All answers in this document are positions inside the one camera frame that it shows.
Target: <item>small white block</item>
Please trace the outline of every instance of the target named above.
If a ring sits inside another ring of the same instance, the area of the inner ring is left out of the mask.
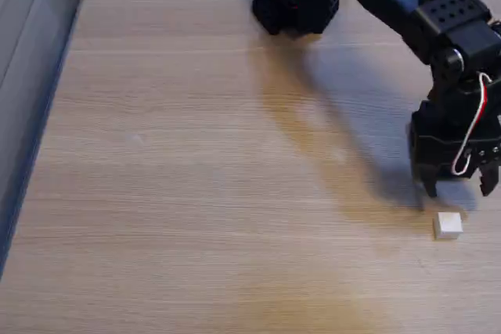
[[[437,213],[434,218],[435,237],[437,239],[457,239],[463,232],[461,214]]]

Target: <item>gray wall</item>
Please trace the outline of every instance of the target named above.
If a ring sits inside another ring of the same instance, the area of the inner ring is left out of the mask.
[[[0,275],[79,0],[0,0]]]

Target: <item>robotic arm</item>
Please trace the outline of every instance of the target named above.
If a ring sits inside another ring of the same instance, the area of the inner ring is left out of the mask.
[[[415,178],[429,196],[437,180],[471,178],[479,169],[487,196],[499,182],[501,157],[501,23],[480,0],[358,0],[402,36],[433,87],[413,113],[409,150]],[[254,0],[270,34],[321,34],[339,0]]]

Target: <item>cable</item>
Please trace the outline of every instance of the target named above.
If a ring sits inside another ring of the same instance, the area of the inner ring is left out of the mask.
[[[475,125],[477,125],[478,120],[481,118],[481,115],[485,109],[485,104],[487,103],[487,93],[485,92],[484,78],[486,78],[489,83],[492,82],[492,79],[488,76],[488,74],[485,74],[483,72],[480,72],[478,74],[478,84],[480,86],[480,102],[478,103],[478,109],[477,112],[475,113],[473,120],[471,121],[470,127],[468,128],[468,131],[464,136],[464,140],[463,143],[461,144],[460,150],[457,152],[456,158],[454,158],[454,161],[452,162],[451,173],[455,176],[460,176],[464,174],[465,172],[467,172],[468,167],[470,166],[471,153],[468,154],[467,156],[467,161],[464,164],[464,168],[460,172],[457,172],[456,169],[457,162],[463,155],[464,148],[468,143],[468,139],[471,136],[471,132],[474,130]]]

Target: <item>wooden table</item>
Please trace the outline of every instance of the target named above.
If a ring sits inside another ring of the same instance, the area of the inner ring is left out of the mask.
[[[85,0],[0,332],[499,333],[501,188],[410,179],[428,69],[355,0],[295,42],[250,2]]]

